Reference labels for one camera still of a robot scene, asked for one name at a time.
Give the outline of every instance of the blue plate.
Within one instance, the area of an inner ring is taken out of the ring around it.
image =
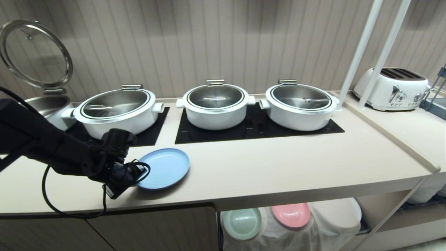
[[[149,164],[150,173],[138,186],[150,190],[168,188],[179,182],[189,170],[189,157],[175,148],[153,151],[139,159]]]

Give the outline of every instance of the metal rack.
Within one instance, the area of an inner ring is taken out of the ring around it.
[[[444,80],[438,87],[435,95],[432,98],[429,98],[430,93],[426,94],[420,103],[420,108],[446,120],[446,97],[438,96],[443,86],[446,84],[446,63],[440,68],[440,71],[437,74],[437,79],[430,90],[431,92],[435,91],[434,87],[437,85],[440,78],[444,78]]]

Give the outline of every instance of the white pole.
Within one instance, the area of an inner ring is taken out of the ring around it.
[[[390,50],[392,49],[393,43],[395,42],[396,36],[398,35],[398,31],[400,30],[401,24],[403,23],[404,16],[406,15],[407,9],[409,8],[410,0],[402,0],[400,9],[396,14],[395,21],[393,22],[392,29],[390,30],[389,36],[387,37],[386,43],[384,44],[384,48],[381,52],[380,57],[378,58],[378,62],[376,62],[376,66],[373,69],[372,75],[368,81],[368,84],[364,90],[364,94],[359,100],[358,107],[360,109],[364,109],[365,103],[367,102],[370,93],[375,86],[376,79],[378,75],[381,73],[381,69],[384,66],[384,63],[389,56]]]
[[[367,46],[370,35],[373,31],[373,27],[376,23],[376,18],[380,13],[381,5],[383,0],[374,0],[370,13],[368,15],[367,22],[365,23],[361,39],[359,41],[358,47],[356,48],[355,55],[351,61],[350,68],[348,69],[347,76],[345,77],[344,83],[342,84],[341,92],[339,94],[339,104],[336,110],[342,110],[342,103],[344,103],[345,96],[347,95],[348,89],[350,88],[353,77],[355,76],[356,70],[358,69],[361,58],[364,54],[365,47]]]

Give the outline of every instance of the pot lid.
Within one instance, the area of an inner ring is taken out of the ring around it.
[[[223,79],[207,80],[203,85],[191,91],[187,101],[202,109],[225,109],[239,104],[244,99],[243,92]]]
[[[132,113],[150,100],[150,94],[138,88],[126,88],[99,94],[84,102],[81,114],[92,119],[109,119]]]
[[[0,31],[0,43],[3,62],[13,74],[32,86],[54,92],[73,74],[66,47],[37,21],[6,23]]]
[[[324,91],[296,80],[279,80],[271,90],[271,96],[279,103],[294,109],[321,110],[330,106],[331,98]]]

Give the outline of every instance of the toaster knob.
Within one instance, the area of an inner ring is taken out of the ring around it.
[[[405,100],[406,97],[407,97],[407,96],[406,96],[404,93],[402,93],[402,94],[400,94],[400,95],[396,98],[396,100],[397,100],[398,102],[401,102],[401,101]]]
[[[413,98],[413,101],[414,102],[419,102],[422,97],[423,97],[423,94],[417,93],[416,96]]]

